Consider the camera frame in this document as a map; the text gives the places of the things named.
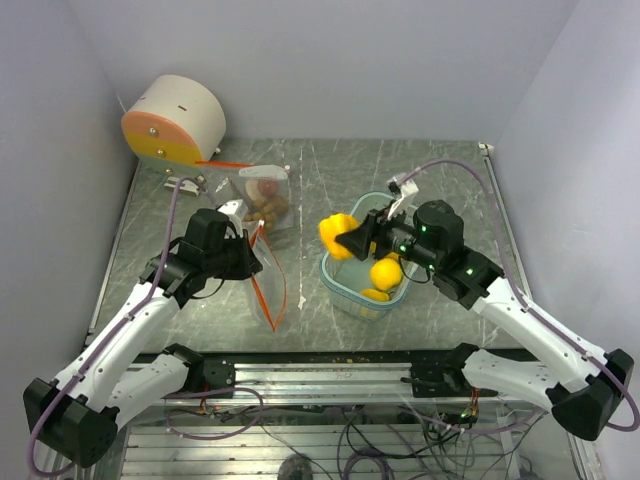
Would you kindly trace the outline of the clear zip bag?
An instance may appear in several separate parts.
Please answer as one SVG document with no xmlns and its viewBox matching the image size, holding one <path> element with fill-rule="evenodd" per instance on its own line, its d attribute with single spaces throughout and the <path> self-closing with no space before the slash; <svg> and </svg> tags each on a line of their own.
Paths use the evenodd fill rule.
<svg viewBox="0 0 640 480">
<path fill-rule="evenodd" d="M 260 226 L 266 233 L 292 226 L 289 167 L 231 162 L 200 162 L 197 167 L 216 207 L 243 204 L 237 216 L 250 233 Z"/>
<path fill-rule="evenodd" d="M 248 305 L 252 315 L 268 323 L 275 332 L 286 311 L 287 285 L 281 265 L 267 241 L 264 220 L 258 221 L 249 244 L 261 270 L 246 282 Z"/>
</svg>

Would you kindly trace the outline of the light blue fruit basket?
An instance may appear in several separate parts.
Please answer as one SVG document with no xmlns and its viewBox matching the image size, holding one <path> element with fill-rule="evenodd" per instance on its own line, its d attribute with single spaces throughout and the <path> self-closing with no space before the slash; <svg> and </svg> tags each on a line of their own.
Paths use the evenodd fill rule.
<svg viewBox="0 0 640 480">
<path fill-rule="evenodd" d="M 374 289 L 370 279 L 370 269 L 374 266 L 372 255 L 365 261 L 355 258 L 336 260 L 328 252 L 321 257 L 320 278 L 328 290 L 330 303 L 343 312 L 364 320 L 378 320 L 400 306 L 410 287 L 417 280 L 427 279 L 424 270 L 412 262 L 402 261 L 406 277 L 400 273 L 401 282 L 389 292 L 387 301 L 379 301 L 362 294 L 364 290 Z"/>
</svg>

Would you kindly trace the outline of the yellow mango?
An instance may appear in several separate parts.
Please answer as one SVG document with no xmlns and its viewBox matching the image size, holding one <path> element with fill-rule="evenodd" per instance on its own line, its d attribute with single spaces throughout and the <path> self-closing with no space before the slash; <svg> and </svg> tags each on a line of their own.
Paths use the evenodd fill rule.
<svg viewBox="0 0 640 480">
<path fill-rule="evenodd" d="M 377 290 L 375 288 L 363 289 L 360 291 L 360 294 L 363 297 L 366 297 L 376 302 L 389 302 L 391 300 L 391 296 L 389 293 L 385 291 Z"/>
</svg>

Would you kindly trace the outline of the bunch of brown longans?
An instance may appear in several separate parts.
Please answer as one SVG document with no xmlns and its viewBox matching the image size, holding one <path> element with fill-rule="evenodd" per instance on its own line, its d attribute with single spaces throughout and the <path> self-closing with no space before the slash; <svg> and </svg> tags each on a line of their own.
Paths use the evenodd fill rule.
<svg viewBox="0 0 640 480">
<path fill-rule="evenodd" d="M 249 212 L 244 216 L 245 223 L 263 222 L 267 232 L 283 229 L 289 224 L 290 204 L 281 195 L 275 195 L 265 199 L 257 199 L 249 207 Z"/>
</svg>

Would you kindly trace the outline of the white garlic bulb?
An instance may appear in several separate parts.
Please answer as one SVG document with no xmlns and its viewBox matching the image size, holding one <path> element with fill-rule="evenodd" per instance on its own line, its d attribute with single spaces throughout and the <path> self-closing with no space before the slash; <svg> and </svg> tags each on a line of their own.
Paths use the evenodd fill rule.
<svg viewBox="0 0 640 480">
<path fill-rule="evenodd" d="M 245 182 L 246 194 L 252 201 L 264 199 L 264 196 L 260 193 L 258 184 L 259 184 L 258 179 L 249 179 Z"/>
</svg>

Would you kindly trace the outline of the yellow bell pepper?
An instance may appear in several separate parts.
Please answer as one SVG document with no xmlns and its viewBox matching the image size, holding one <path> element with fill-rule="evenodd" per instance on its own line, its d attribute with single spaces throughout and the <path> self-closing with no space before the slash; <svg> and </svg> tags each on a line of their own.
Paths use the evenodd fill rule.
<svg viewBox="0 0 640 480">
<path fill-rule="evenodd" d="M 339 244 L 336 238 L 341 234 L 355 230 L 357 227 L 356 219 L 345 213 L 332 214 L 318 224 L 320 239 L 333 259 L 341 261 L 353 257 L 352 253 Z"/>
</svg>

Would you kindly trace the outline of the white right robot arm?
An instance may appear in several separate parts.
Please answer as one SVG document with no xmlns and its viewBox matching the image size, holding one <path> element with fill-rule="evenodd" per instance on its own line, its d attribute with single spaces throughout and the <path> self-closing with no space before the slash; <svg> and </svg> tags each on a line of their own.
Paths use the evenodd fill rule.
<svg viewBox="0 0 640 480">
<path fill-rule="evenodd" d="M 389 209 L 371 210 L 363 221 L 343 214 L 335 220 L 336 231 L 323 238 L 331 252 L 359 260 L 394 253 L 425 269 L 440 293 L 491 320 L 536 359 L 509 360 L 461 344 L 440 373 L 448 393 L 506 393 L 551 413 L 567 432 L 587 441 L 609 427 L 627 392 L 632 357 L 622 349 L 607 352 L 537 310 L 501 267 L 465 245 L 464 222 L 450 205 L 426 202 L 410 223 Z"/>
</svg>

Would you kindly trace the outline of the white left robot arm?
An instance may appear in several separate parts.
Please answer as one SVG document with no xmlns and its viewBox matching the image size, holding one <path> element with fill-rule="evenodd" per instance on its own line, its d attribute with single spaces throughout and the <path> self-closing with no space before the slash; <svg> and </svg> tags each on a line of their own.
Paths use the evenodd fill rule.
<svg viewBox="0 0 640 480">
<path fill-rule="evenodd" d="M 90 345 L 52 380 L 31 381 L 23 403 L 32 443 L 88 468 L 152 403 L 166 396 L 192 397 L 202 389 L 202 356 L 178 344 L 165 348 L 150 366 L 126 371 L 152 334 L 208 280 L 244 281 L 261 271 L 242 225 L 246 211 L 240 200 L 199 209 L 184 235 L 168 237 L 161 253 L 146 263 L 120 311 Z"/>
</svg>

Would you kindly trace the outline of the small white metal latch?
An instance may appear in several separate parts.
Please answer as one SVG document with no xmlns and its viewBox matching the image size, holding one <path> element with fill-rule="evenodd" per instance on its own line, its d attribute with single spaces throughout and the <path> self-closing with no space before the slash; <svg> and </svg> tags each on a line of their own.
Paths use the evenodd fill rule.
<svg viewBox="0 0 640 480">
<path fill-rule="evenodd" d="M 178 177 L 169 176 L 164 181 L 164 188 L 167 190 L 174 190 L 179 181 Z M 181 193 L 191 195 L 194 197 L 198 197 L 201 194 L 201 188 L 191 180 L 185 180 L 179 186 L 179 191 Z"/>
</svg>

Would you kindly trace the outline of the round white drawer box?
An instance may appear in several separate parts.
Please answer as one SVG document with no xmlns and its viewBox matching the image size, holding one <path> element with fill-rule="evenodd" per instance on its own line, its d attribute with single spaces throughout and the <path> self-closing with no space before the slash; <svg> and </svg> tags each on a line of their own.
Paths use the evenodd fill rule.
<svg viewBox="0 0 640 480">
<path fill-rule="evenodd" d="M 125 140 L 147 166 L 175 177 L 200 175 L 227 124 L 214 94 L 189 78 L 159 76 L 123 115 Z"/>
</svg>

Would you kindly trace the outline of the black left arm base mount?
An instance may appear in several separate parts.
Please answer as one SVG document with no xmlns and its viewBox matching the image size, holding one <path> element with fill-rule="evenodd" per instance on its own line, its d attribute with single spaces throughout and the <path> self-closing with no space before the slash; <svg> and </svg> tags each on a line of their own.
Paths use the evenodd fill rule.
<svg viewBox="0 0 640 480">
<path fill-rule="evenodd" d="M 235 368 L 226 358 L 201 354 L 178 343 L 167 346 L 162 353 L 176 358 L 187 369 L 186 378 L 175 395 L 220 390 L 235 385 Z"/>
</svg>

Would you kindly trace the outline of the aluminium extrusion rail frame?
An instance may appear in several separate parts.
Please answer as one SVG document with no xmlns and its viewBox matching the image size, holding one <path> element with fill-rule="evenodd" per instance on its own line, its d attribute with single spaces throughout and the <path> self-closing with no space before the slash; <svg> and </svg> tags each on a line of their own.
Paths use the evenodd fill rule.
<svg viewBox="0 0 640 480">
<path fill-rule="evenodd" d="M 601 479 L 594 446 L 533 405 L 414 398 L 413 363 L 228 357 L 235 385 L 161 400 L 74 479 Z"/>
</svg>

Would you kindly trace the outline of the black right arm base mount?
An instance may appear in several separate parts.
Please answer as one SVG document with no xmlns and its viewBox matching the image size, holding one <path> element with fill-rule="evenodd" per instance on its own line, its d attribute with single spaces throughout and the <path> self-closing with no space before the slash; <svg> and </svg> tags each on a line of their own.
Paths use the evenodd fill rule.
<svg viewBox="0 0 640 480">
<path fill-rule="evenodd" d="M 459 370 L 442 363 L 413 363 L 400 381 L 408 384 L 414 398 L 470 397 L 473 387 Z"/>
</svg>

